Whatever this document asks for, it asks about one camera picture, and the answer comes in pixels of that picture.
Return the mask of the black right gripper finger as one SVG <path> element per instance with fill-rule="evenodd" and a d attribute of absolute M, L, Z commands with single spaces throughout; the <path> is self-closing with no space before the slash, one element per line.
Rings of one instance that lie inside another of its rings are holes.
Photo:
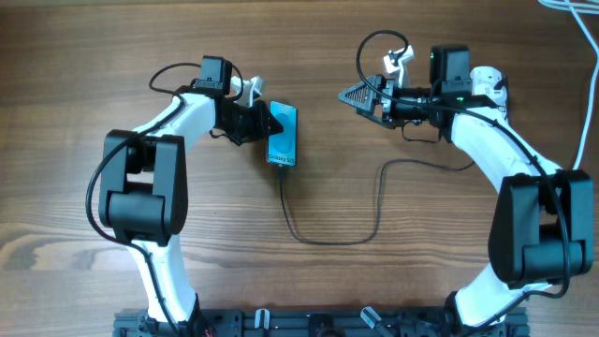
<path fill-rule="evenodd" d="M 371 75 L 366 81 L 342 90 L 338 98 L 342 103 L 355 109 L 373 110 L 380 103 L 379 94 L 373 90 L 373 87 L 381 91 L 385 84 L 386 79 L 382 75 Z"/>
<path fill-rule="evenodd" d="M 355 112 L 357 115 L 364 117 L 377 125 L 381 125 L 385 129 L 396 128 L 391 116 L 387 112 L 382 111 L 379 115 L 377 115 L 375 110 L 362 110 L 358 108 L 355 108 Z"/>

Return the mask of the Galaxy smartphone with cyan screen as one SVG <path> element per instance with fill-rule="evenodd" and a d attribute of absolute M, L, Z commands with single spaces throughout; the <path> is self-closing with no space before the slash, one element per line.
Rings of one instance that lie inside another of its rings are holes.
<path fill-rule="evenodd" d="M 271 101 L 270 112 L 283 127 L 281 133 L 268 138 L 267 161 L 287 167 L 297 164 L 298 111 L 295 107 Z"/>

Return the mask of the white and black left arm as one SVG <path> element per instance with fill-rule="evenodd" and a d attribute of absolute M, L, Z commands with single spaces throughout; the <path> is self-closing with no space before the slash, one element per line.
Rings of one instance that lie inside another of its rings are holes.
<path fill-rule="evenodd" d="M 200 73 L 168 106 L 133 130 L 111 130 L 88 183 L 85 211 L 94 231 L 127 248 L 148 297 L 144 310 L 115 315 L 116 336 L 213 336 L 183 263 L 188 213 L 186 155 L 205 134 L 241 146 L 283 132 L 261 100 L 264 82 L 246 80 L 222 57 L 204 56 Z"/>

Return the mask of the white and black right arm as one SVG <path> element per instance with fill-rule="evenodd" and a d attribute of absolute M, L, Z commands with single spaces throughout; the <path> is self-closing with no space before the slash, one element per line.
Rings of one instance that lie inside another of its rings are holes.
<path fill-rule="evenodd" d="M 361 76 L 341 101 L 387 129 L 429 123 L 464 151 L 497 191 L 488 265 L 441 307 L 398 313 L 398 336 L 522 336 L 522 304 L 559 299 L 594 257 L 593 183 L 581 169 L 546 159 L 508 123 L 507 79 L 472 66 L 464 45 L 431 49 L 430 86 L 413 88 L 405 44 L 384 58 L 381 75 Z"/>

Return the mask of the white charger plug adapter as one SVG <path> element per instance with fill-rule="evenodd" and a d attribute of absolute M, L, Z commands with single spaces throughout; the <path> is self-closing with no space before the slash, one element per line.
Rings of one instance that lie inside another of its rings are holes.
<path fill-rule="evenodd" d="M 474 95 L 485 95 L 496 105 L 504 106 L 508 98 L 508 89 L 505 78 L 483 79 L 477 82 L 473 90 Z"/>

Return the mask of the white power strip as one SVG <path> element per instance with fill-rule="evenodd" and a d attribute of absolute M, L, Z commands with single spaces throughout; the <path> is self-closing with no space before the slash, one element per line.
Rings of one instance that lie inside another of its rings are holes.
<path fill-rule="evenodd" d="M 470 72 L 473 82 L 473 95 L 486 95 L 497 106 L 505 120 L 508 119 L 509 90 L 508 80 L 492 66 L 477 66 Z"/>

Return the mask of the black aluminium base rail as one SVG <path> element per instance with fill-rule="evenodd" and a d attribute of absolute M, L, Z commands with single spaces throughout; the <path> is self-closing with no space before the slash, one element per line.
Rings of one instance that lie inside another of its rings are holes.
<path fill-rule="evenodd" d="M 183 336 L 463 336 L 456 331 L 452 314 L 443 307 L 376 310 L 377 318 L 360 311 L 203 310 L 200 324 L 206 329 L 191 333 L 180 323 Z M 145 310 L 116 314 L 111 336 L 178 336 L 168 323 L 153 321 Z M 531 336 L 525 308 L 507 314 L 502 322 L 469 336 Z"/>

